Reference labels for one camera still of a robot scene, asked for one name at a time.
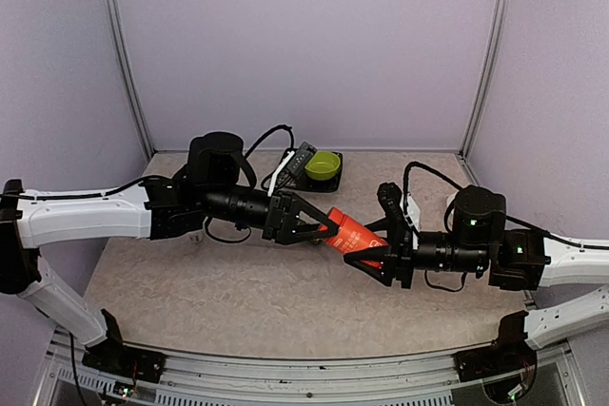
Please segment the red pill bottle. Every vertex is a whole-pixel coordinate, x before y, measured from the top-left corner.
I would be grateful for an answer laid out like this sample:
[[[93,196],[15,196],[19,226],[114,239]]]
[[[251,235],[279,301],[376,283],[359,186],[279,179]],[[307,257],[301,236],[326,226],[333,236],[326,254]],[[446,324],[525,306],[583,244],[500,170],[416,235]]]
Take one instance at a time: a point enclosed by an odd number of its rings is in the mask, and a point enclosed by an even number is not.
[[[327,217],[338,225],[338,232],[324,239],[324,244],[340,254],[343,259],[349,254],[388,246],[384,239],[336,207],[328,211]]]

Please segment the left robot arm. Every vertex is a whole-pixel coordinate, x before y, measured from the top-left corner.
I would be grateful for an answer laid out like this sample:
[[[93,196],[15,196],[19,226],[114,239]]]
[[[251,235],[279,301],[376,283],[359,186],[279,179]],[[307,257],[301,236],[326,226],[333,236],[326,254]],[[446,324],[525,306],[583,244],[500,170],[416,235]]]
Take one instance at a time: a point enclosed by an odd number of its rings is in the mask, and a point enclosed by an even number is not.
[[[193,139],[172,177],[149,175],[114,189],[43,192],[6,182],[1,194],[1,291],[32,303],[115,373],[133,362],[115,318],[71,289],[42,260],[43,245],[89,239],[179,238],[210,220],[261,230],[281,245],[326,239],[338,226],[291,192],[257,189],[243,140],[229,132]]]

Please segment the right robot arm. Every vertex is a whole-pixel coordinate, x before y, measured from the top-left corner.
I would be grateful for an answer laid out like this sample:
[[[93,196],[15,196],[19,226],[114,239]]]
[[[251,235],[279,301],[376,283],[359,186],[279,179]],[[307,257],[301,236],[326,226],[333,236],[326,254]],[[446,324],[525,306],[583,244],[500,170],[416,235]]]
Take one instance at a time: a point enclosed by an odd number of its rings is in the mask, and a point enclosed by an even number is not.
[[[520,360],[524,347],[539,350],[593,329],[608,320],[608,243],[561,238],[527,222],[507,228],[506,199],[469,185],[450,205],[451,228],[418,231],[407,198],[394,184],[382,184],[378,199],[385,213],[372,231],[386,232],[384,245],[344,255],[344,261],[376,281],[407,288],[415,271],[486,276],[505,291],[536,291],[564,284],[590,284],[594,291],[550,308],[522,311],[501,319],[486,354],[498,372]]]

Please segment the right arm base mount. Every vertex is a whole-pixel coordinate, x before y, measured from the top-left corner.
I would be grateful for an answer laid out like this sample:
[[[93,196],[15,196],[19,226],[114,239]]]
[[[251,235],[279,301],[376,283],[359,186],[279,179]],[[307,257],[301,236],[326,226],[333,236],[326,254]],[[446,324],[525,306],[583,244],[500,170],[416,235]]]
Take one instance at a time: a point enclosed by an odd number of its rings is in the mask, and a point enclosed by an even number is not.
[[[460,382],[494,377],[537,364],[537,352],[524,341],[491,344],[453,356]]]

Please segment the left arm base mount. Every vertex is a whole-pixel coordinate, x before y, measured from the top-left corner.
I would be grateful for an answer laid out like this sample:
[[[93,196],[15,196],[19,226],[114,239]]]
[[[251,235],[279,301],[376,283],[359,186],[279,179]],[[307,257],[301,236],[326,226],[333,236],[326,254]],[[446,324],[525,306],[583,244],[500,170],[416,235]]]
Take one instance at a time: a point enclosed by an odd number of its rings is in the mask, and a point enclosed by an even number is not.
[[[87,348],[82,363],[104,373],[135,381],[158,383],[167,357],[156,351],[106,340]]]

